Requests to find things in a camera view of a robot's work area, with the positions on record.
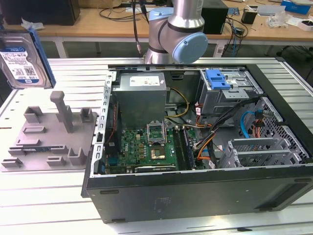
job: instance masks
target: black box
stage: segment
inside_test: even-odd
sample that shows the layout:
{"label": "black box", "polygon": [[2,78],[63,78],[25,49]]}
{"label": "black box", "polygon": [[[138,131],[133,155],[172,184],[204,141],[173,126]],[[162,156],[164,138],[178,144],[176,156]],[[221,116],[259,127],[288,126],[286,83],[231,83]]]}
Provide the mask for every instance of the black box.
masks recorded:
{"label": "black box", "polygon": [[202,17],[205,20],[205,34],[222,34],[225,20],[228,13],[228,7],[222,0],[204,0]]}
{"label": "black box", "polygon": [[258,12],[256,12],[256,11],[244,10],[243,16],[241,18],[241,22],[244,24],[245,23],[246,24],[253,24],[254,19],[255,19],[257,14],[258,14]]}
{"label": "black box", "polygon": [[45,24],[74,25],[79,17],[78,0],[0,0],[7,24],[42,22]]}

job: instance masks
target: power supply label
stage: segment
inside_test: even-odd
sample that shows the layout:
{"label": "power supply label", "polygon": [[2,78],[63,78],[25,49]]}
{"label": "power supply label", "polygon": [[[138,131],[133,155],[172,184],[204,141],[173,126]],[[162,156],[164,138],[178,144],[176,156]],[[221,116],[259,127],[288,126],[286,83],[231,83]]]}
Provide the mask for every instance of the power supply label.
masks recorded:
{"label": "power supply label", "polygon": [[160,79],[158,76],[132,76],[129,85],[131,87],[160,86]]}

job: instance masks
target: yellow wire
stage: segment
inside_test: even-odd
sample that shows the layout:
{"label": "yellow wire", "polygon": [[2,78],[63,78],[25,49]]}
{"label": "yellow wire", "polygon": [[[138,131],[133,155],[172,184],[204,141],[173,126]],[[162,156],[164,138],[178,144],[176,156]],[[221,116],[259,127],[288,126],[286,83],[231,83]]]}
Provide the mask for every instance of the yellow wire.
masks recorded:
{"label": "yellow wire", "polygon": [[188,102],[188,100],[186,99],[186,97],[185,97],[179,90],[177,90],[177,89],[175,89],[175,88],[172,88],[172,87],[170,87],[170,89],[171,89],[171,90],[174,90],[174,91],[176,91],[178,94],[180,94],[181,97],[184,98],[184,100],[186,101],[186,104],[187,104],[187,107],[186,107],[185,111],[184,111],[182,114],[177,114],[177,115],[173,115],[173,116],[165,116],[166,118],[178,118],[178,117],[181,117],[181,116],[185,115],[185,114],[188,112],[188,110],[189,110],[189,102]]}

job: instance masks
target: hard drive label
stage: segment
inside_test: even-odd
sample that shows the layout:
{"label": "hard drive label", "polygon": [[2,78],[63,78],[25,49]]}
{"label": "hard drive label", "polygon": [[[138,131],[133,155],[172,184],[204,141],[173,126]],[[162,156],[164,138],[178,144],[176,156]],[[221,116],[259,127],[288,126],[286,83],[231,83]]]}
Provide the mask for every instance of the hard drive label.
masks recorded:
{"label": "hard drive label", "polygon": [[0,55],[10,69],[15,80],[20,83],[38,83],[39,77],[34,66],[27,60],[27,51],[23,47],[6,47]]}

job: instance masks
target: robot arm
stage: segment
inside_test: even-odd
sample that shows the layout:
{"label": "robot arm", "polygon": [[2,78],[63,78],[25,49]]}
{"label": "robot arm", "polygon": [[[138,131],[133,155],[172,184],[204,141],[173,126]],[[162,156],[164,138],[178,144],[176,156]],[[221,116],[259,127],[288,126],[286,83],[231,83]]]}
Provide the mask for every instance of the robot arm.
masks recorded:
{"label": "robot arm", "polygon": [[145,64],[190,64],[208,45],[201,16],[203,0],[175,0],[174,8],[156,8],[149,15],[149,49]]}

